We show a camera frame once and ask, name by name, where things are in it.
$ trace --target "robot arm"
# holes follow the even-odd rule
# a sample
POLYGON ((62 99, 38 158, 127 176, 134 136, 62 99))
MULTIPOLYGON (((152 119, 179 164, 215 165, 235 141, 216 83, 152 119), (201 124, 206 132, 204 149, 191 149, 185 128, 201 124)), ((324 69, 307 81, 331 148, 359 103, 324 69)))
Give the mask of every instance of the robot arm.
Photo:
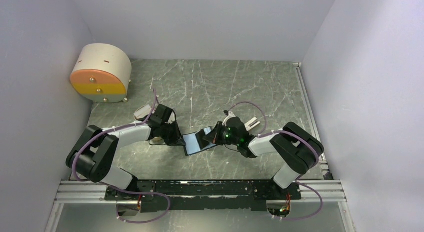
POLYGON ((318 156, 324 152, 323 145, 317 139, 293 122, 287 123, 273 135, 256 137, 249 134, 247 126, 234 113, 224 112, 227 114, 224 122, 219 121, 212 132, 203 139, 218 145, 236 145, 237 150, 248 158, 256 158, 265 153, 279 153, 284 164, 274 175, 273 180, 281 188, 287 188, 298 177, 306 174, 317 162, 314 153, 306 145, 297 144, 297 139, 281 133, 281 130, 305 140, 314 148, 318 156))
MULTIPOLYGON (((146 107, 139 110, 150 111, 146 107)), ((136 111, 136 119, 144 120, 146 114, 136 111)), ((66 159, 66 165, 72 168, 75 155, 94 136, 110 128, 88 126, 75 144, 66 159)), ((169 146, 181 145, 185 142, 181 135, 173 109, 159 104, 150 119, 143 125, 132 126, 104 134, 95 140, 79 157, 76 171, 92 182, 104 182, 120 189, 137 191, 138 178, 127 171, 112 165, 115 152, 127 145, 139 141, 161 137, 169 146)))

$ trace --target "gray marble tabletop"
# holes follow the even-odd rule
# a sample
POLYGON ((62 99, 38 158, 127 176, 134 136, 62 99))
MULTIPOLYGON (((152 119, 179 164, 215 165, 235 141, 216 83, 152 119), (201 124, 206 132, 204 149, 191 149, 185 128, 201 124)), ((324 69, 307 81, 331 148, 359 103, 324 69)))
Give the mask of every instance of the gray marble tabletop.
MULTIPOLYGON (((311 132, 294 66, 270 61, 133 60, 128 102, 94 103, 88 124, 111 127, 133 122, 137 108, 153 103, 152 87, 161 103, 175 109, 183 134, 214 127, 225 118, 223 110, 243 100, 265 111, 266 131, 293 121, 311 132)), ((257 108, 240 104, 232 111, 242 121, 255 116, 262 122, 253 134, 263 128, 257 108)), ((253 179, 271 178, 283 159, 279 154, 244 158, 223 146, 186 156, 182 147, 138 142, 117 151, 113 162, 139 179, 253 179)), ((319 166, 303 179, 323 179, 319 166)))

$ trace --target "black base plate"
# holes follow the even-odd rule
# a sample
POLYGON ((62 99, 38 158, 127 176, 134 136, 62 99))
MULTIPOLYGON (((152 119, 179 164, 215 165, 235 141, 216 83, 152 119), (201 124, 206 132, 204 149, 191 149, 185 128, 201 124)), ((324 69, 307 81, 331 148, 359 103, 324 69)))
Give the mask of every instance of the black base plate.
MULTIPOLYGON (((289 193, 292 200, 301 199, 299 185, 292 183, 281 189, 270 179, 244 180, 139 180, 141 192, 164 193, 171 200, 170 210, 239 209, 267 211, 267 200, 285 200, 289 193)), ((125 196, 108 188, 105 200, 137 200, 138 196, 125 196)), ((141 212, 166 210, 164 197, 145 195, 141 198, 141 212)))

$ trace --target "white wall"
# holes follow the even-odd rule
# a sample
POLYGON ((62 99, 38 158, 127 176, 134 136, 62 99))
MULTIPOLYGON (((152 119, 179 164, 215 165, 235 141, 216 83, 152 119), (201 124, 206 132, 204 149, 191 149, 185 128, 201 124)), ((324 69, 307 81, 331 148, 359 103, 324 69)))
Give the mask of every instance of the white wall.
POLYGON ((74 0, 0 0, 1 231, 44 231, 90 103, 70 85, 92 42, 74 0))
POLYGON ((358 231, 422 231, 424 0, 336 0, 302 72, 358 231))
POLYGON ((136 58, 301 61, 334 0, 76 0, 97 42, 136 58))

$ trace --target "yellow stripe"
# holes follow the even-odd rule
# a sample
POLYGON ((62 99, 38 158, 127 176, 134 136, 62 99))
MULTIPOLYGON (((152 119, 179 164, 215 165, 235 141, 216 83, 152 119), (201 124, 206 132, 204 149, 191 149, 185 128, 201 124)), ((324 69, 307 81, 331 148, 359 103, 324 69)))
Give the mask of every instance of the yellow stripe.
POLYGON ((74 83, 75 90, 82 94, 126 94, 125 86, 122 83, 74 83))

